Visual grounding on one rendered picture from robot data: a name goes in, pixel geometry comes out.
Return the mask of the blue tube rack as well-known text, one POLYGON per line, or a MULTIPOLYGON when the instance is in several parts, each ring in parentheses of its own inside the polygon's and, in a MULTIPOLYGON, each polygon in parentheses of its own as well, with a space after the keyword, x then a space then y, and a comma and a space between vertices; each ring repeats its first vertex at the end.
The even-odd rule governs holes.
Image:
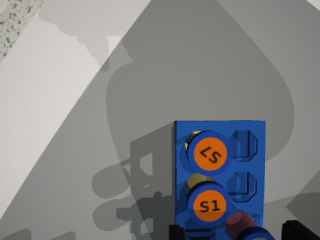
POLYGON ((237 212, 248 212, 263 228, 264 185, 265 121, 175 121, 175 225, 177 220, 177 225, 184 228, 186 240, 230 240, 225 233, 226 221, 237 212), (227 139, 236 130, 242 130, 228 139, 233 148, 230 166, 223 173, 211 176, 223 185, 233 199, 228 218, 216 227, 198 225, 191 219, 186 207, 185 182, 197 172, 188 162, 185 140, 194 131, 205 130, 219 132, 227 139))

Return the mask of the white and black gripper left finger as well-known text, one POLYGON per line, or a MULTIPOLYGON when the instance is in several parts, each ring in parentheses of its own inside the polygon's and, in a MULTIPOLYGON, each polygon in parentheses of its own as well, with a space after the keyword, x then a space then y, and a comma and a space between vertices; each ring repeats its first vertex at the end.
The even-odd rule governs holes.
POLYGON ((179 225, 169 225, 169 240, 186 240, 184 228, 179 225))

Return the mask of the grey flat mat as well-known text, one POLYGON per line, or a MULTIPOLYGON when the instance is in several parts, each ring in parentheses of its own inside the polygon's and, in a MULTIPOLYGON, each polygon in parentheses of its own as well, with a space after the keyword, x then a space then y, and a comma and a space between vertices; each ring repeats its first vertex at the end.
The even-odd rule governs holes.
POLYGON ((0 240, 169 240, 175 121, 266 121, 263 228, 320 237, 320 11, 151 0, 0 220, 0 240))

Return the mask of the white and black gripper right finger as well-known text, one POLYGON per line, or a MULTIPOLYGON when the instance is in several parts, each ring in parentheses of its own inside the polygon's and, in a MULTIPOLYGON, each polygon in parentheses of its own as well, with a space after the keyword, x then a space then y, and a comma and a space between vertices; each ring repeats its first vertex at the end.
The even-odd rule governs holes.
POLYGON ((320 240, 320 237, 298 220, 288 220, 282 225, 281 240, 320 240))

